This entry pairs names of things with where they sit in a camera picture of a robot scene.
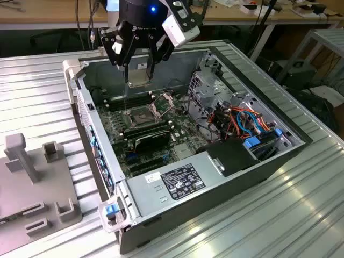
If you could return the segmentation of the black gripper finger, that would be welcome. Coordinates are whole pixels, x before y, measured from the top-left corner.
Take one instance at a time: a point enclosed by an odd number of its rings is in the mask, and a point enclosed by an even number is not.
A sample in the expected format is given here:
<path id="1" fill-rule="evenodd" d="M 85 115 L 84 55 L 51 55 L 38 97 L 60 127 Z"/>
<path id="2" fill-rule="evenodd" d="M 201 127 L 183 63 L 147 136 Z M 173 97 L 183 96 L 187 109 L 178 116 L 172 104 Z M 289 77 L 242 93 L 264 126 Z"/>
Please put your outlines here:
<path id="1" fill-rule="evenodd" d="M 162 28 L 149 30 L 148 46 L 149 58 L 146 74 L 151 80 L 154 75 L 155 65 L 161 61 L 167 61 L 175 47 Z"/>
<path id="2" fill-rule="evenodd" d="M 113 66 L 124 69 L 124 80 L 128 81 L 129 62 L 135 53 L 135 34 L 130 23 L 119 23 L 116 27 L 101 27 L 98 34 Z"/>

